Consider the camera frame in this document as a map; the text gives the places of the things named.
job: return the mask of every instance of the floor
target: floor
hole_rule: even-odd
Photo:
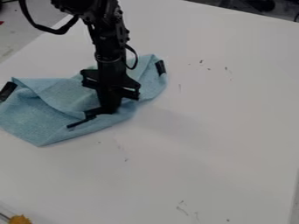
[[[186,0],[199,4],[209,4],[214,6],[223,6],[232,10],[245,11],[267,17],[280,18],[293,21],[299,12],[299,1],[297,0],[275,0],[275,8],[270,12],[260,12],[246,3],[246,0]]]
[[[53,26],[66,14],[52,7],[50,0],[27,0],[37,23]],[[18,2],[5,3],[0,12],[0,63],[32,42],[43,32],[33,28],[24,18]]]

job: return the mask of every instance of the table surface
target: table surface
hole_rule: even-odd
[[[299,158],[299,26],[179,0],[121,2],[131,45],[169,86],[131,120],[36,148],[0,130],[0,201],[38,224],[289,222]],[[71,77],[94,63],[82,23],[0,66]]]

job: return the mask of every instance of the light blue cloth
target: light blue cloth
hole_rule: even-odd
[[[68,124],[85,119],[84,111],[100,106],[93,89],[82,87],[81,75],[72,79],[16,79],[17,89],[0,104],[0,126],[12,135],[36,146],[44,146],[105,129],[129,119],[138,104],[158,96],[166,87],[166,74],[159,76],[154,55],[142,56],[129,76],[142,84],[140,101],[123,99],[113,115],[73,129]]]

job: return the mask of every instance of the dark stain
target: dark stain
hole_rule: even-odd
[[[199,217],[198,217],[198,212],[195,213],[195,217],[196,217],[196,220],[198,221],[199,223]]]
[[[7,52],[5,52],[2,56],[3,57],[6,57],[6,56],[9,56],[11,53],[13,53],[13,49],[9,49]]]
[[[177,210],[178,210],[179,212],[183,213],[184,215],[189,216],[189,214],[188,214],[183,208],[177,206]]]

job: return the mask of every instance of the cloth fold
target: cloth fold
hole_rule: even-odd
[[[157,97],[166,87],[166,73],[159,75],[155,55],[142,56],[128,75],[142,84],[140,100],[123,99],[117,113],[98,115],[96,119],[73,129],[66,126],[85,119],[84,111],[100,107],[93,89],[82,87],[82,76],[72,79],[18,79],[10,97],[0,103],[0,126],[12,135],[36,146],[103,130],[134,115],[138,104]]]

